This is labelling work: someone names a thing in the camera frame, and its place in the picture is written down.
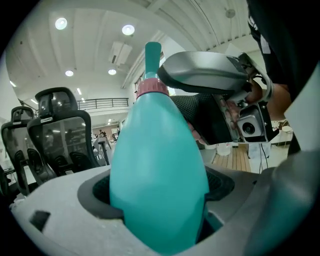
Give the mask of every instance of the linear light fixture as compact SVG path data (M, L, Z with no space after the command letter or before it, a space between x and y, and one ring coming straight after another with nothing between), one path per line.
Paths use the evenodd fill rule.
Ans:
M13 87L17 87L12 81L10 81L10 84L11 84Z

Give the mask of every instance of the black sleeve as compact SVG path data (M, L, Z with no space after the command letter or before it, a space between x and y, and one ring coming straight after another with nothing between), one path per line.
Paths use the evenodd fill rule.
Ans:
M270 52L264 53L262 46L261 46L261 34L258 31L257 27L252 24L253 20L249 22L249 28L251 30L251 35L253 39L257 42L259 45L264 64L265 64L265 70L271 81L275 84L284 84L287 85L288 82L285 78L285 75L282 71L282 68L280 66L280 63L277 59L277 56L274 52L274 50L269 45Z
M319 61L315 41L319 24L317 1L288 4L281 0L247 0L247 3L259 32L279 62L294 100Z

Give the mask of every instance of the recessed light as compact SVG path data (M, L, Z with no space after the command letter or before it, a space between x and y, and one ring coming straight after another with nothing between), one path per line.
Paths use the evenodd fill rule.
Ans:
M135 27L132 25L125 25L122 28L122 33L124 33L126 36L130 36L135 32Z
M72 76L74 75L74 72L71 71L71 70L67 70L67 71L65 72L65 75L66 75L67 77L72 77Z
M17 87L12 81L10 81L10 84L11 84L13 87Z
M63 30L67 27L67 20L65 18L58 18L55 21L55 28L57 30Z
M112 69L108 70L108 73L109 73L109 75L113 76L113 75L115 75L117 73L117 71L112 68Z

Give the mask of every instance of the teal bottle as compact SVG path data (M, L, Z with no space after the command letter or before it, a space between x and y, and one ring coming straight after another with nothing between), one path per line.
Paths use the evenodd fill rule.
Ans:
M112 160L110 203L138 239L173 255L195 245L209 185L187 122L157 78L160 54L159 43L146 44L145 80Z

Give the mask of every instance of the teal nozzle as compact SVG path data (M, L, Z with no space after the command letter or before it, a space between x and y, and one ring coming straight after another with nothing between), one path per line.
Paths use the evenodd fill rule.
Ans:
M147 42L145 45L145 75L144 79L157 78L161 56L161 44Z

